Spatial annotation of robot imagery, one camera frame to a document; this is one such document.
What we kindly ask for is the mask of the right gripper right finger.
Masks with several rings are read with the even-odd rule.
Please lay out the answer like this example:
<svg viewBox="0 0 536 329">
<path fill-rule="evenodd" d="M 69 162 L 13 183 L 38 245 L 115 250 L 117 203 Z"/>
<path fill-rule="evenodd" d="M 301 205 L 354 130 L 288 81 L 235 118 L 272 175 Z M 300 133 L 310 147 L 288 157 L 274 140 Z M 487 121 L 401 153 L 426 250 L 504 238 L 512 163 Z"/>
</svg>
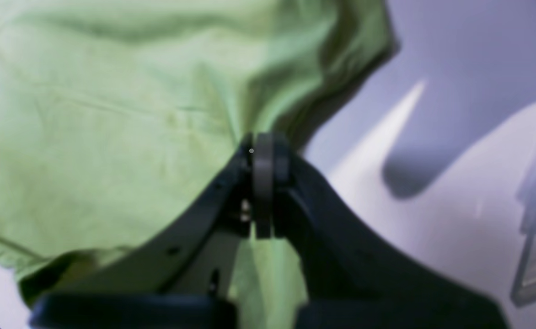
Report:
<svg viewBox="0 0 536 329">
<path fill-rule="evenodd" d="M 394 248 L 276 135 L 273 224 L 291 243 L 308 301 L 296 329 L 506 329 L 500 308 Z"/>
</svg>

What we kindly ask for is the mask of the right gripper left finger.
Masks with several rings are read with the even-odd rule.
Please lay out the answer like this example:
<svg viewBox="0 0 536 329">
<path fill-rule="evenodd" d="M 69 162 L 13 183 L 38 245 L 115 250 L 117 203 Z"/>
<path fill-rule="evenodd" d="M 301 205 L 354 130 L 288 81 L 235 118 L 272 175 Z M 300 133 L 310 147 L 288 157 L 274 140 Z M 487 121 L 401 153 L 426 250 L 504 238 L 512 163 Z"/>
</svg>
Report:
<svg viewBox="0 0 536 329">
<path fill-rule="evenodd" d="M 274 136 L 247 135 L 172 224 L 113 264 L 47 293 L 33 329 L 236 329 L 228 290 L 241 241 L 269 238 Z"/>
</svg>

